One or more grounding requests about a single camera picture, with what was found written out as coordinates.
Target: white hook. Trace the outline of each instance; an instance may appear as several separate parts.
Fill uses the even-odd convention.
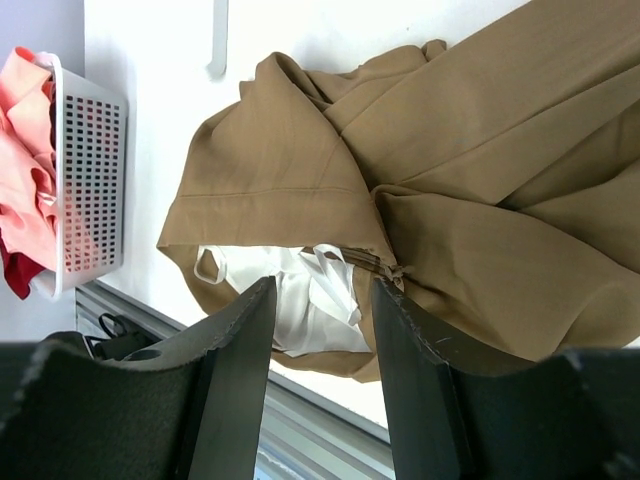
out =
[[[229,0],[213,0],[213,46],[207,72],[212,80],[220,78],[227,69],[227,38],[229,29]]]

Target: white wall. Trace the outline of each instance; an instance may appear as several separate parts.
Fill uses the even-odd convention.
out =
[[[55,53],[84,75],[84,1],[0,0],[0,65],[18,45]]]
[[[75,327],[74,290],[55,303],[33,291],[23,301],[0,274],[0,342],[39,341],[50,333]]]
[[[0,66],[16,46],[57,54],[62,65],[84,74],[83,0],[0,0]],[[41,340],[75,329],[74,292],[52,303],[33,292],[24,302],[0,274],[0,342]]]

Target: white plastic basket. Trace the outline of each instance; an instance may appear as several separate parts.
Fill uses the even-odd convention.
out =
[[[122,265],[124,98],[62,68],[39,53],[56,82],[55,149],[58,205],[55,275],[42,281],[57,297]]]

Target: white cloth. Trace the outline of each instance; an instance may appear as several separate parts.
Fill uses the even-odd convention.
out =
[[[216,279],[198,271],[205,251],[211,252],[218,265]],[[194,273],[214,285],[226,280],[238,293],[261,277],[275,276],[274,348],[291,357],[371,351],[358,327],[361,315],[353,291],[353,265],[344,261],[336,247],[318,245],[310,254],[302,248],[203,245]]]

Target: brown coat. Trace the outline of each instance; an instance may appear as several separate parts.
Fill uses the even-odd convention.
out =
[[[197,245],[337,245],[374,351],[375,274],[527,359],[632,341],[640,9],[605,3],[534,0],[450,50],[401,47],[343,75],[269,56],[196,132],[158,247],[213,312],[236,294],[193,276]],[[375,354],[276,359],[379,375]]]

